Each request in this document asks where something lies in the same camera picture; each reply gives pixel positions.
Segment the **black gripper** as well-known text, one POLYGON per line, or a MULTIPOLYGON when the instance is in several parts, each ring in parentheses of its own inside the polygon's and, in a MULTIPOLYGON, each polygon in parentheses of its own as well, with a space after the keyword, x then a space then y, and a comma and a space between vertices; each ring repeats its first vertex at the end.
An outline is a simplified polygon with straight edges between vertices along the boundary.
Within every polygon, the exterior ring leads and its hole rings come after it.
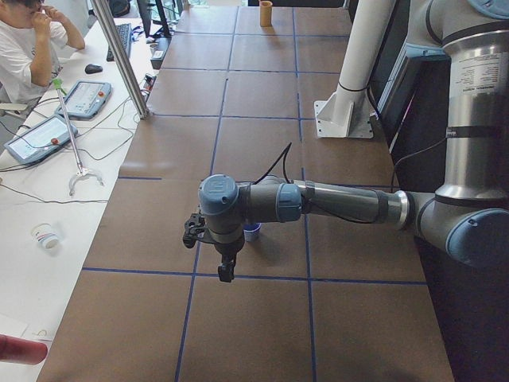
POLYGON ((235 278, 236 260, 234 258, 242 250, 243 240, 236 240, 228 244, 217 243, 214 247, 223 259, 229 259, 227 263, 222 261, 218 266, 219 279, 221 282, 231 282, 235 278))

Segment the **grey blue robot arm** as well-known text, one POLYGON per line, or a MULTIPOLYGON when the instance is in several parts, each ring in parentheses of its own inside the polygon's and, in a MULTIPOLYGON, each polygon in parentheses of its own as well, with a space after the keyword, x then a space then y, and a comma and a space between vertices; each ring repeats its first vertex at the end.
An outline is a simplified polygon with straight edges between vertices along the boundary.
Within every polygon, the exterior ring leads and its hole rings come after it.
POLYGON ((269 174, 251 183, 207 177, 183 241, 188 248, 196 242, 216 248, 220 280, 234 278, 246 224, 295 221, 309 213, 412 228, 472 267, 507 261, 508 195, 499 184, 499 164, 508 132, 508 4, 413 1, 407 38, 410 55, 451 60, 443 185, 433 193, 385 193, 269 174))

